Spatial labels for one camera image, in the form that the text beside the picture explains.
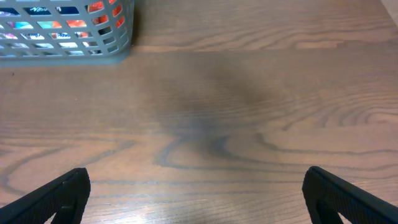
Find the basket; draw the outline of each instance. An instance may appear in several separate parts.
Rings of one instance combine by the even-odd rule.
[[[133,13],[134,0],[0,0],[0,66],[118,63]]]

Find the wooden surface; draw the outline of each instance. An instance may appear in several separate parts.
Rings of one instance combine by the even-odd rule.
[[[310,223],[310,166],[398,205],[398,28],[379,0],[136,10],[120,65],[0,71],[1,205],[87,167],[83,223]]]

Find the black object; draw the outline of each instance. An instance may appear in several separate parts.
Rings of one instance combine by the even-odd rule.
[[[76,168],[26,196],[0,208],[0,223],[78,224],[90,196],[85,168]]]
[[[313,224],[398,223],[398,208],[319,168],[311,167],[303,183]]]

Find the perforated basket wall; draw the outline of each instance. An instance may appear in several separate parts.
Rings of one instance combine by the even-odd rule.
[[[101,9],[89,9],[100,2]],[[134,0],[100,2],[0,0],[0,12],[7,11],[0,14],[0,66],[104,64],[126,58]]]

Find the wooden table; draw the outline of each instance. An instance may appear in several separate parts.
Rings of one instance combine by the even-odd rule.
[[[137,0],[135,20],[119,65],[0,71],[1,205],[87,167],[83,223],[310,223],[314,165],[398,205],[380,0]]]

